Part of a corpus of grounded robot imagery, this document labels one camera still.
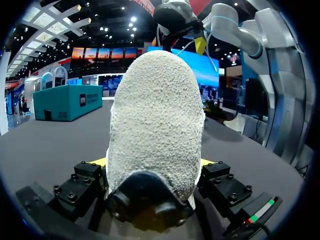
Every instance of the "white arch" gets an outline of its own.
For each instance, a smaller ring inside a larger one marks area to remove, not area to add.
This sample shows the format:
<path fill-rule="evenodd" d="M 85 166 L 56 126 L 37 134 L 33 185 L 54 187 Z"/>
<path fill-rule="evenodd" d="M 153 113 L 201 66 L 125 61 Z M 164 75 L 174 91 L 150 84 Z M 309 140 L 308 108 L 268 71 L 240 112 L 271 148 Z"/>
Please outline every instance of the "white arch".
<path fill-rule="evenodd" d="M 58 66 L 53 73 L 53 80 L 52 80 L 52 87 L 54 88 L 56 86 L 56 76 L 57 76 L 57 71 L 58 69 L 62 69 L 64 72 L 64 76 L 65 76 L 65 81 L 64 84 L 67 85 L 68 84 L 68 71 L 67 69 L 65 69 L 63 66 Z"/>

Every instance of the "sign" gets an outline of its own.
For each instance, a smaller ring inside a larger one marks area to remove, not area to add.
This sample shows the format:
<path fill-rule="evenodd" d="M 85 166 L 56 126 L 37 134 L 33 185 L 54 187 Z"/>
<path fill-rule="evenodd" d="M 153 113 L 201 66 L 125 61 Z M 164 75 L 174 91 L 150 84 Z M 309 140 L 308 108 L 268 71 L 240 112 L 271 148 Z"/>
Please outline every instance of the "sign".
<path fill-rule="evenodd" d="M 16 82 L 6 83 L 5 84 L 5 89 L 13 89 L 18 85 L 19 85 L 19 83 L 17 81 Z"/>
<path fill-rule="evenodd" d="M 154 16 L 155 6 L 149 0 L 130 0 L 131 2 L 136 2 L 145 10 L 147 10 L 151 16 Z"/>

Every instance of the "red banner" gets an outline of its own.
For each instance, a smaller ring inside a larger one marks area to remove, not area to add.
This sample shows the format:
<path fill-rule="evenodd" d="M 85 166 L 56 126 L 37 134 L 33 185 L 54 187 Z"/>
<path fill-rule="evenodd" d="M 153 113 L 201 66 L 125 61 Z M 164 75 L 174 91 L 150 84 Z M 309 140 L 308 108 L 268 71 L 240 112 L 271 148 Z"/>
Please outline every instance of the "red banner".
<path fill-rule="evenodd" d="M 199 15 L 212 0 L 190 0 L 195 15 Z"/>

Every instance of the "white ceiling structure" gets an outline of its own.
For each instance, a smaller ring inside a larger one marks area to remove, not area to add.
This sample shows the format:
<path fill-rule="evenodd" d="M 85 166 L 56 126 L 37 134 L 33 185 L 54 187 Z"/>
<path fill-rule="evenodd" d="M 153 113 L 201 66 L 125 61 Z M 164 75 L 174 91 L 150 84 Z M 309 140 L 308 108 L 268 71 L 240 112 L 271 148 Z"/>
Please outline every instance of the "white ceiling structure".
<path fill-rule="evenodd" d="M 7 78 L 15 76 L 24 66 L 28 65 L 28 62 L 32 62 L 33 58 L 37 58 L 39 56 L 37 52 L 45 53 L 47 48 L 43 46 L 55 47 L 57 43 L 52 41 L 53 39 L 67 42 L 68 37 L 64 35 L 67 32 L 72 31 L 79 37 L 84 34 L 80 28 L 90 24 L 91 18 L 88 17 L 77 22 L 72 22 L 68 18 L 78 13 L 82 7 L 76 5 L 64 12 L 60 12 L 54 7 L 57 2 L 59 1 L 44 7 L 35 2 L 26 11 L 21 23 L 38 29 L 38 31 L 26 41 L 10 62 L 6 73 Z"/>

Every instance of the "person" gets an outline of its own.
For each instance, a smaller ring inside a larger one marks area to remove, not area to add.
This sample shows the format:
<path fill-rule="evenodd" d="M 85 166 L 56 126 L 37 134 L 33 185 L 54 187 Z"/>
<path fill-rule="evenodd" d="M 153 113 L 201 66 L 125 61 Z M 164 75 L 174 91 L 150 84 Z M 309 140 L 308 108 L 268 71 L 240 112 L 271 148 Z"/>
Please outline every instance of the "person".
<path fill-rule="evenodd" d="M 27 108 L 27 99 L 25 99 L 22 103 L 22 111 L 23 112 L 29 112 L 29 108 Z"/>
<path fill-rule="evenodd" d="M 21 105 L 21 98 L 19 98 L 18 105 L 19 105 L 19 114 L 22 115 L 23 111 L 22 111 L 22 105 Z"/>

